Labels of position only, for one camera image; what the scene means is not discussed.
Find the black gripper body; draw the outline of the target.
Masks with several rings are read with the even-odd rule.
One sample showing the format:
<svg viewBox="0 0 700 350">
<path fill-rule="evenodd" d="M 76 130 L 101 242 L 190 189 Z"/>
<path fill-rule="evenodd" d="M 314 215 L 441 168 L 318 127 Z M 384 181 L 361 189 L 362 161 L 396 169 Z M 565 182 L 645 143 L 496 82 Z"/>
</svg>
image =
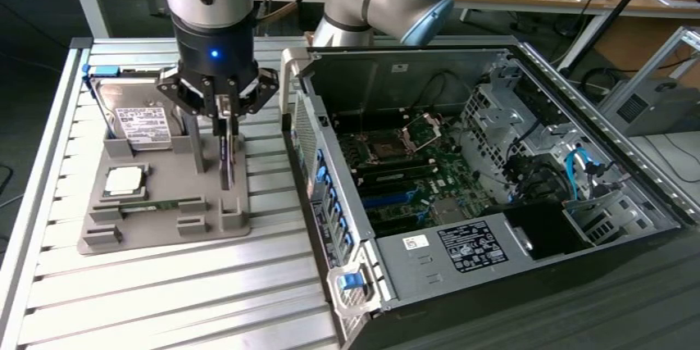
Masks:
<svg viewBox="0 0 700 350">
<path fill-rule="evenodd" d="M 173 23 L 181 67 L 200 75 L 254 79 L 252 26 L 241 22 L 216 29 Z"/>
</svg>

